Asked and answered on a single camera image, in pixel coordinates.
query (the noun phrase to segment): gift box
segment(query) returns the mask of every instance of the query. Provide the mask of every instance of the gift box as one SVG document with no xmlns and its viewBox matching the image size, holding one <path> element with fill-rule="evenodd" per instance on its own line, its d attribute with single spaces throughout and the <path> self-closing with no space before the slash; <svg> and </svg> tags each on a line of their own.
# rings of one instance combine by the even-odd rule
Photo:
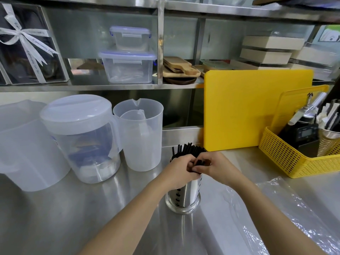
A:
<svg viewBox="0 0 340 255">
<path fill-rule="evenodd" d="M 41 6 L 0 4 L 0 62 L 7 84 L 69 80 L 51 26 Z"/>
</svg>

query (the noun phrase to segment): container lid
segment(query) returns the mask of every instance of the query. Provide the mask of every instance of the container lid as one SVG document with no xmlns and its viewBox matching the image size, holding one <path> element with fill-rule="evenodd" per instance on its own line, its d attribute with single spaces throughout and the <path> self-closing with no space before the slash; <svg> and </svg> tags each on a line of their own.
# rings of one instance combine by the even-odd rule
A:
<svg viewBox="0 0 340 255">
<path fill-rule="evenodd" d="M 97 95 L 72 95 L 57 99 L 40 112 L 46 128 L 59 135 L 74 135 L 98 129 L 110 121 L 112 104 Z"/>
<path fill-rule="evenodd" d="M 111 26 L 110 32 L 150 34 L 150 30 L 142 27 Z"/>
<path fill-rule="evenodd" d="M 100 52 L 100 58 L 108 58 L 114 60 L 151 60 L 154 61 L 156 56 L 153 52 L 145 52 L 145 53 L 136 53 L 129 51 L 104 51 Z"/>
</svg>

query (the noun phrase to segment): yellow cutting board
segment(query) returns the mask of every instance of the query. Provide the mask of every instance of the yellow cutting board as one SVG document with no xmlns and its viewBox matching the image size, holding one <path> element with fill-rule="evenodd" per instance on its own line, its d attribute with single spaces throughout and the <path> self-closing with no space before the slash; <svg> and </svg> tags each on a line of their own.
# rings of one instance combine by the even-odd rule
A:
<svg viewBox="0 0 340 255">
<path fill-rule="evenodd" d="M 204 76 L 204 147 L 257 146 L 281 93 L 312 86 L 312 70 L 208 71 Z"/>
</svg>

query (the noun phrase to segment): plastic jug handle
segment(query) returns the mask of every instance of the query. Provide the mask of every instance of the plastic jug handle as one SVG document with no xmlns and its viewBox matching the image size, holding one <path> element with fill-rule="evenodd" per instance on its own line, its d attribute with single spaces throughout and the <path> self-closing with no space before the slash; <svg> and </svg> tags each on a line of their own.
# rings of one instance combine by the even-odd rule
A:
<svg viewBox="0 0 340 255">
<path fill-rule="evenodd" d="M 111 125 L 111 130 L 112 130 L 112 136 L 114 136 L 114 140 L 117 143 L 118 146 L 118 150 L 119 152 L 121 152 L 121 150 L 123 149 L 122 147 L 122 142 L 120 139 L 120 134 L 119 134 L 119 121 L 118 121 L 118 117 L 115 115 L 112 115 L 110 118 L 110 125 Z"/>
<path fill-rule="evenodd" d="M 19 167 L 14 164 L 14 165 L 6 165 L 0 161 L 0 173 L 14 173 L 16 171 L 19 171 Z"/>
</svg>

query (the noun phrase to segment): stainless steel counter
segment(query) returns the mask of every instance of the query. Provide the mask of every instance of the stainless steel counter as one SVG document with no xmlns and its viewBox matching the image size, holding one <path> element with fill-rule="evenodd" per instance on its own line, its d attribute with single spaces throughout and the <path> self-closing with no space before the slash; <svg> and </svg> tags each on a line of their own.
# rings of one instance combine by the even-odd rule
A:
<svg viewBox="0 0 340 255">
<path fill-rule="evenodd" d="M 258 148 L 223 151 L 252 181 L 277 176 L 340 236 L 340 174 L 289 179 Z M 112 178 L 84 184 L 70 173 L 54 186 L 22 192 L 0 174 L 0 253 L 75 254 L 168 164 L 171 148 L 153 170 L 136 172 L 122 164 Z M 250 254 L 223 199 L 224 186 L 204 175 L 201 205 L 191 215 L 170 211 L 161 200 L 135 254 Z"/>
</svg>

